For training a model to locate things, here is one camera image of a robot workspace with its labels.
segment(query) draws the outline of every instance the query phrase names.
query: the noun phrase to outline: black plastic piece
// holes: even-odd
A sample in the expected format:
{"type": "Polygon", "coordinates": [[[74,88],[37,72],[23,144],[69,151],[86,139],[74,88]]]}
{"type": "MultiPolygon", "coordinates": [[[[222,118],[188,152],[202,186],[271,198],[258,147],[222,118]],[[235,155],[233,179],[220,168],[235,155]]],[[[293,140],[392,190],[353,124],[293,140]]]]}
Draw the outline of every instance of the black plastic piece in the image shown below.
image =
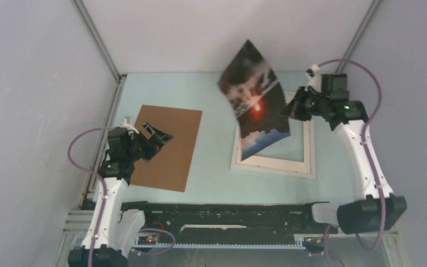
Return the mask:
{"type": "Polygon", "coordinates": [[[125,179],[130,184],[135,161],[144,159],[149,162],[173,139],[172,135],[154,128],[148,122],[145,122],[143,127],[151,134],[149,139],[141,133],[123,127],[108,132],[109,149],[106,152],[110,159],[104,161],[98,170],[103,178],[117,177],[118,180],[125,179]]]}
{"type": "MultiPolygon", "coordinates": [[[[69,267],[87,267],[89,250],[82,246],[69,252],[69,267]]],[[[92,267],[128,267],[128,259],[122,255],[121,250],[114,250],[102,245],[94,249],[92,267]]]]}
{"type": "MultiPolygon", "coordinates": [[[[403,196],[391,196],[385,199],[386,216],[385,230],[395,225],[407,208],[403,196]]],[[[358,234],[379,231],[381,206],[380,199],[369,197],[346,205],[341,205],[337,211],[340,228],[345,234],[358,234]]]]}
{"type": "Polygon", "coordinates": [[[127,160],[130,157],[129,149],[132,146],[132,137],[128,129],[117,127],[107,133],[109,144],[108,154],[111,161],[127,160]]]}
{"type": "Polygon", "coordinates": [[[344,73],[322,74],[321,93],[330,101],[347,101],[349,99],[347,75],[344,73]]]}
{"type": "Polygon", "coordinates": [[[368,120],[366,109],[360,101],[349,101],[346,74],[322,75],[321,92],[313,87],[299,87],[294,99],[280,112],[281,116],[299,121],[309,121],[320,116],[334,130],[340,123],[368,120]]]}

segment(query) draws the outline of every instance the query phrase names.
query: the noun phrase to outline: white wall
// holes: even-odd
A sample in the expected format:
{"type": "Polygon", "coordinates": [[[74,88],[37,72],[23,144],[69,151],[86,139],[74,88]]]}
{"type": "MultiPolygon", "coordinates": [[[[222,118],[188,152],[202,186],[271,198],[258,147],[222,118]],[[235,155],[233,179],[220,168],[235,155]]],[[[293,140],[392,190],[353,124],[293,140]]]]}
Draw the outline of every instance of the white wall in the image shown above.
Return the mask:
{"type": "MultiPolygon", "coordinates": [[[[353,59],[383,87],[373,143],[389,183],[408,202],[397,226],[410,260],[427,266],[427,1],[384,1],[353,59]]],[[[372,80],[352,66],[346,72],[353,98],[370,110],[372,80]]]]}
{"type": "Polygon", "coordinates": [[[275,71],[341,57],[372,0],[85,1],[122,73],[220,72],[247,39],[275,71]]]}
{"type": "Polygon", "coordinates": [[[50,266],[114,86],[71,1],[0,1],[0,266],[50,266]]]}

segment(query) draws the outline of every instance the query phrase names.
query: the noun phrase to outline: cable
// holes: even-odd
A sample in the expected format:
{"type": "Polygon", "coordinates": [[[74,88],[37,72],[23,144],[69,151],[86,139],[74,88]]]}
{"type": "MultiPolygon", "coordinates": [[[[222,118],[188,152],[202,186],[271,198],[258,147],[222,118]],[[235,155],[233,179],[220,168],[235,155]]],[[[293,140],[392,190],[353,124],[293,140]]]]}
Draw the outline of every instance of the cable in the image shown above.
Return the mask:
{"type": "Polygon", "coordinates": [[[359,236],[359,234],[356,234],[356,237],[358,238],[359,243],[361,244],[361,246],[363,246],[363,248],[367,251],[373,251],[375,250],[379,245],[380,242],[382,241],[382,235],[384,234],[384,228],[385,228],[385,217],[386,217],[386,208],[385,208],[385,197],[384,197],[384,191],[382,190],[382,184],[380,183],[379,180],[379,174],[377,172],[376,166],[374,164],[374,160],[373,157],[371,156],[371,152],[369,150],[368,144],[366,142],[366,131],[372,121],[372,119],[374,118],[374,116],[377,114],[377,112],[379,111],[380,108],[380,104],[382,103],[382,88],[380,87],[379,81],[377,80],[377,78],[375,77],[375,75],[366,67],[364,67],[363,65],[352,61],[352,60],[344,60],[344,59],[336,59],[336,60],[328,60],[325,61],[321,64],[318,64],[319,67],[322,67],[324,65],[327,65],[329,63],[334,63],[334,62],[345,62],[345,63],[349,63],[352,64],[354,66],[359,67],[360,69],[362,69],[363,71],[365,71],[374,81],[376,87],[377,87],[377,91],[378,91],[378,100],[377,100],[377,105],[375,110],[371,113],[371,116],[369,117],[368,121],[366,121],[366,123],[363,125],[362,129],[361,129],[361,141],[363,142],[363,147],[364,147],[364,151],[366,153],[366,157],[369,160],[369,164],[371,166],[371,170],[373,172],[374,175],[374,181],[376,183],[376,186],[378,188],[378,192],[379,192],[379,198],[380,198],[380,207],[381,207],[381,218],[380,218],[380,225],[379,225],[379,232],[377,235],[377,238],[374,242],[374,245],[372,247],[367,247],[363,241],[361,240],[361,237],[359,236]]]}
{"type": "Polygon", "coordinates": [[[139,231],[139,233],[141,232],[148,232],[148,231],[154,231],[154,232],[158,232],[158,233],[165,233],[167,235],[169,235],[172,238],[172,244],[171,246],[169,246],[169,248],[163,250],[163,251],[159,251],[159,252],[142,252],[139,250],[135,250],[135,252],[139,253],[139,254],[145,254],[145,255],[160,255],[163,254],[165,252],[170,251],[172,248],[174,248],[174,246],[176,245],[176,238],[174,237],[174,235],[166,230],[161,230],[161,229],[156,229],[156,228],[143,228],[139,231]]]}
{"type": "MultiPolygon", "coordinates": [[[[73,145],[75,144],[75,142],[79,138],[81,138],[82,136],[84,136],[90,132],[109,130],[112,128],[113,127],[94,128],[94,129],[90,129],[90,130],[87,130],[85,132],[82,132],[78,136],[76,136],[76,138],[74,138],[73,141],[71,141],[71,143],[69,144],[69,147],[68,147],[68,159],[71,162],[71,164],[73,164],[76,168],[83,170],[85,172],[89,172],[90,174],[97,177],[102,184],[102,192],[104,192],[104,194],[107,192],[107,185],[106,185],[106,182],[104,181],[104,179],[102,178],[102,176],[100,174],[98,174],[97,172],[95,172],[91,169],[85,168],[85,167],[79,165],[78,163],[76,163],[73,160],[73,158],[71,158],[71,149],[73,148],[73,145]]],[[[105,206],[106,206],[106,199],[105,199],[105,197],[103,197],[102,202],[101,202],[101,209],[99,210],[99,215],[98,215],[97,221],[96,221],[96,226],[94,227],[94,235],[91,237],[91,246],[89,247],[89,256],[88,256],[89,258],[87,260],[87,266],[89,266],[89,267],[92,267],[92,255],[94,254],[94,245],[96,243],[95,234],[97,234],[99,232],[99,226],[101,224],[102,214],[104,213],[105,206]]]]}

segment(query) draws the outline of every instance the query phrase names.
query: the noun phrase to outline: metal frame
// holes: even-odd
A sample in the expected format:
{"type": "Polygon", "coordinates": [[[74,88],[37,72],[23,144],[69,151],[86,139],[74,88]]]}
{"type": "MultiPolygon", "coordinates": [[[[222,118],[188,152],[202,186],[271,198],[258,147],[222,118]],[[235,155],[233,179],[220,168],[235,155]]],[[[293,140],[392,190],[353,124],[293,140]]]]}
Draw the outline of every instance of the metal frame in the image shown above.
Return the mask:
{"type": "Polygon", "coordinates": [[[99,53],[101,54],[102,59],[104,59],[107,67],[109,67],[113,75],[113,78],[117,82],[119,82],[121,79],[120,73],[117,67],[115,66],[114,61],[112,60],[112,57],[109,54],[109,51],[107,50],[107,47],[104,44],[104,41],[102,40],[102,37],[96,28],[96,25],[94,24],[94,21],[89,15],[89,12],[87,11],[87,8],[84,5],[84,2],[82,0],[71,0],[71,2],[73,2],[76,11],[78,12],[79,16],[82,19],[83,24],[86,26],[88,33],[91,35],[92,40],[96,44],[97,50],[99,50],[99,53]]]}
{"type": "MultiPolygon", "coordinates": [[[[369,6],[368,11],[366,12],[366,15],[364,15],[363,20],[359,24],[358,29],[356,30],[356,33],[351,39],[351,42],[349,43],[346,52],[343,55],[344,60],[348,60],[351,58],[352,54],[356,50],[356,47],[359,44],[359,41],[361,41],[364,33],[366,32],[366,29],[369,27],[369,24],[371,23],[372,19],[375,17],[377,10],[380,7],[380,4],[383,0],[373,0],[371,5],[369,6]]],[[[336,68],[337,73],[343,72],[344,68],[346,67],[346,62],[340,62],[338,67],[336,68]]]]}

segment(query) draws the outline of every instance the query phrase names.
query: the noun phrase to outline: gray wall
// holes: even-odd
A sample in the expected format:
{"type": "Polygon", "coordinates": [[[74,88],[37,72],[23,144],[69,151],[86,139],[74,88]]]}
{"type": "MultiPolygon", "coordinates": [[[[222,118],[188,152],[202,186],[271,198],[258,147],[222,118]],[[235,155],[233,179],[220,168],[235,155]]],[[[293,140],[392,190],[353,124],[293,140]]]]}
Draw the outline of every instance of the gray wall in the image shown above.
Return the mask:
{"type": "MultiPolygon", "coordinates": [[[[383,172],[408,210],[398,231],[413,266],[427,266],[427,1],[384,1],[353,60],[375,72],[383,90],[371,126],[383,172]]],[[[346,68],[354,99],[375,105],[372,80],[346,68]]]]}
{"type": "Polygon", "coordinates": [[[71,1],[0,1],[0,266],[51,265],[114,86],[71,1]]]}

